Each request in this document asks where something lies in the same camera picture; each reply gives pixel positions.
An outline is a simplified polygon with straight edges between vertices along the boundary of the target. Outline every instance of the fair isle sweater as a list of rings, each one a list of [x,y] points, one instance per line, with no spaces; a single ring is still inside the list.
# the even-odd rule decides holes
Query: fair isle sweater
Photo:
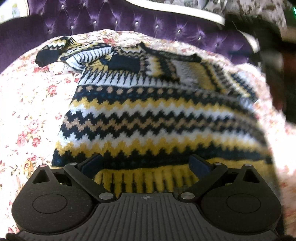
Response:
[[[95,181],[121,192],[181,192],[197,181],[188,157],[240,168],[269,181],[273,166],[252,112],[257,97],[237,74],[202,60],[149,49],[62,37],[36,63],[61,61],[82,73],[65,114],[52,166],[104,157]]]

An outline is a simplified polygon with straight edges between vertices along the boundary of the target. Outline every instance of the sweater sleeve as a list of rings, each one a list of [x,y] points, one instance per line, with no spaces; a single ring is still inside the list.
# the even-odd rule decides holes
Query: sweater sleeve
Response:
[[[99,42],[78,43],[71,37],[62,37],[43,47],[36,56],[39,67],[61,61],[74,70],[84,68],[111,53],[111,46]]]

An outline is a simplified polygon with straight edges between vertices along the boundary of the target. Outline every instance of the bed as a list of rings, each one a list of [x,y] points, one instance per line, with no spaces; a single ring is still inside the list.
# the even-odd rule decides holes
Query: bed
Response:
[[[37,166],[50,166],[57,133],[80,78],[63,63],[45,67],[35,63],[37,52],[61,35],[109,45],[143,41],[158,50],[197,53],[225,70],[245,75],[259,96],[254,108],[275,158],[286,232],[296,236],[296,128],[272,108],[265,78],[248,63],[248,57],[231,54],[252,52],[253,42],[239,31],[221,30],[223,18],[219,15],[184,15],[174,9],[161,12],[151,8],[125,0],[54,4],[30,0],[29,17],[0,25],[0,102],[5,106],[0,116],[0,214],[4,223],[0,237],[18,232],[12,203]]]

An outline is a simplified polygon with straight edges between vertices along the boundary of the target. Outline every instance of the floral fabric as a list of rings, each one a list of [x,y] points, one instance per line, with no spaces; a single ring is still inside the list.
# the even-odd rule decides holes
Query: floral fabric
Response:
[[[286,124],[282,114],[272,108],[265,77],[254,66],[234,66],[221,55],[189,44],[153,39],[131,31],[101,30],[74,38],[78,42],[102,41],[124,46],[143,41],[157,50],[197,53],[245,75],[260,98],[254,105],[255,111],[275,157],[287,233],[296,237],[296,127]],[[25,53],[0,74],[0,237],[18,232],[11,215],[13,201],[39,165],[50,166],[57,134],[80,78],[80,74],[61,62],[43,68],[35,64],[37,52],[52,41]]]
[[[179,5],[202,9],[219,15],[227,12],[236,14],[261,16],[275,23],[280,28],[286,28],[284,10],[290,7],[287,0],[147,0],[165,4]]]

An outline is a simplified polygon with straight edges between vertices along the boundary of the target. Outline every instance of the circular pad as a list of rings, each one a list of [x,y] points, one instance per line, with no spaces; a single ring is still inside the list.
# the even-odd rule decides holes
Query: circular pad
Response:
[[[59,194],[45,194],[35,199],[33,207],[40,213],[57,213],[67,205],[67,199]]]
[[[234,194],[227,198],[227,206],[238,213],[253,213],[260,208],[260,201],[257,197],[249,194]]]
[[[13,203],[12,216],[21,230],[52,234],[78,226],[92,209],[92,200],[85,191],[43,182],[22,189]]]
[[[281,204],[271,192],[251,182],[222,186],[206,193],[200,207],[221,230],[260,233],[274,229],[281,216]]]

